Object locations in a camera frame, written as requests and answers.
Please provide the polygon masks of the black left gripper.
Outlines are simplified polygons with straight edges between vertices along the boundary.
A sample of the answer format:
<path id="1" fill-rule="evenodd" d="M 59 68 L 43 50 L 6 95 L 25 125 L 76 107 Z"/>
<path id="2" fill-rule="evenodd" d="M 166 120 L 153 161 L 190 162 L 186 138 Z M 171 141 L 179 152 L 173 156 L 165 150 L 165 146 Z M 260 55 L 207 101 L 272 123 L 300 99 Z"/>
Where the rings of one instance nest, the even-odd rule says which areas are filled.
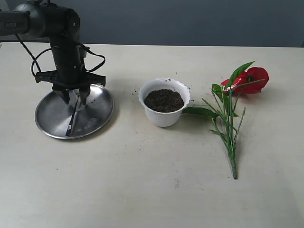
<path id="1" fill-rule="evenodd" d="M 52 83 L 53 92 L 60 96 L 65 104 L 69 104 L 70 101 L 69 91 L 66 89 L 79 88 L 81 104 L 86 105 L 87 97 L 91 92 L 91 84 L 106 85 L 105 76 L 93 73 L 105 64 L 105 56 L 98 55 L 89 47 L 66 37 L 51 37 L 49 42 L 56 70 L 37 72 L 35 81 Z M 87 53 L 101 57 L 103 61 L 87 70 L 84 63 Z"/>

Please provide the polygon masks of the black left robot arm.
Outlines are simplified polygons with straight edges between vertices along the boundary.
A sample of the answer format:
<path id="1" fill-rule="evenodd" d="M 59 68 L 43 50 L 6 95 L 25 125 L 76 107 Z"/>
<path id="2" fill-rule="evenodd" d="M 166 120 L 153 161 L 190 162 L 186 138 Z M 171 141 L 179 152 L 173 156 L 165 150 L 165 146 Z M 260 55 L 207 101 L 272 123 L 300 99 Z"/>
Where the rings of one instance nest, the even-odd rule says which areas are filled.
<path id="1" fill-rule="evenodd" d="M 104 60 L 91 70 L 85 67 L 86 55 L 94 53 L 80 43 L 80 17 L 73 9 L 50 1 L 28 0 L 14 11 L 1 11 L 0 35 L 20 34 L 48 38 L 56 69 L 39 70 L 33 76 L 37 83 L 51 83 L 53 92 L 66 104 L 70 101 L 70 90 L 79 90 L 80 102 L 85 105 L 90 86 L 106 84 L 105 76 L 94 74 L 105 64 Z"/>

